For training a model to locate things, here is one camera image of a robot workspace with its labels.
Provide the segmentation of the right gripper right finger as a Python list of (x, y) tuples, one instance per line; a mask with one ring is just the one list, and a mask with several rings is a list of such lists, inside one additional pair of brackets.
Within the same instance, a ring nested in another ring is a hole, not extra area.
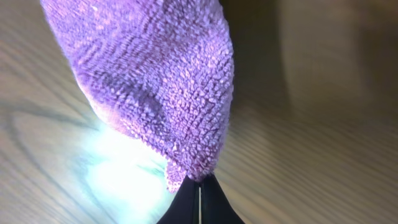
[(230, 205), (214, 174), (205, 177), (200, 188), (202, 224), (244, 224)]

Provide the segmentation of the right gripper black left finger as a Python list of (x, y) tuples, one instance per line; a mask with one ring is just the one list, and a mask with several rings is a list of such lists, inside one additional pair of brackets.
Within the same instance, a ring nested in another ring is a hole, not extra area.
[(199, 184), (186, 176), (157, 224), (199, 224)]

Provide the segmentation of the purple cloth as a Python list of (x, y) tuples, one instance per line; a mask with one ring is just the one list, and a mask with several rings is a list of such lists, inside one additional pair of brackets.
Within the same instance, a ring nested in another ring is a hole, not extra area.
[(167, 160), (167, 188), (213, 173), (233, 96), (215, 0), (42, 0), (78, 86), (106, 124)]

